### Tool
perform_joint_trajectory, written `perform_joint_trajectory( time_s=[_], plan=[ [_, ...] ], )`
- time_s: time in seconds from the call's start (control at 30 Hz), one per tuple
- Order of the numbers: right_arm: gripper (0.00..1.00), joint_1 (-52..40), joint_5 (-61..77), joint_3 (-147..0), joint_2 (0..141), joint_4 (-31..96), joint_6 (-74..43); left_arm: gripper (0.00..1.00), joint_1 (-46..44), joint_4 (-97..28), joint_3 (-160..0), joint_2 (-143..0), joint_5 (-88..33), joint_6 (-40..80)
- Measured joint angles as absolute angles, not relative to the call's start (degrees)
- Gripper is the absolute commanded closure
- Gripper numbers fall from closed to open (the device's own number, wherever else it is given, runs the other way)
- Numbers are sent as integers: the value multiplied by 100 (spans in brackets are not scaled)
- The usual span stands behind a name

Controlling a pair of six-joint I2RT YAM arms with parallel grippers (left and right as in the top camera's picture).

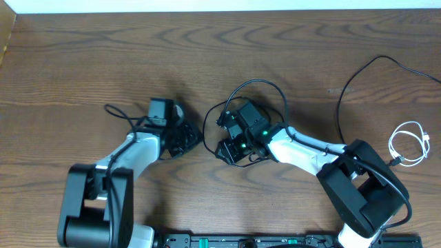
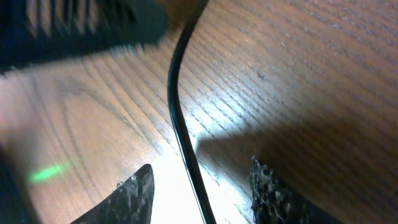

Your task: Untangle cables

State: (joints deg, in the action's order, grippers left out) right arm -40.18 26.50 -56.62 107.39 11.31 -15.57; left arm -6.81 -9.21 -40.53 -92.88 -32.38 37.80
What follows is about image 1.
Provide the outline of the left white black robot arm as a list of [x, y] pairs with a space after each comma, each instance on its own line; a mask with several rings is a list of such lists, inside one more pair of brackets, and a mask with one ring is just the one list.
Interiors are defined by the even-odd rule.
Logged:
[[159, 247], [152, 227], [134, 222], [134, 182], [167, 150], [182, 156], [202, 141], [190, 121], [176, 126], [135, 125], [101, 160], [71, 166], [59, 216], [62, 247]]

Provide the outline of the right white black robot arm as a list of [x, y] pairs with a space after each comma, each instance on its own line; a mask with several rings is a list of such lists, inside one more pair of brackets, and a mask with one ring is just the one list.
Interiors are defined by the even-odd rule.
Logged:
[[256, 162], [273, 160], [293, 165], [315, 176], [344, 227], [337, 237], [341, 247], [370, 247], [383, 231], [410, 221], [409, 193], [390, 167], [368, 143], [326, 143], [290, 126], [241, 127], [217, 145], [216, 158], [231, 166], [249, 155]]

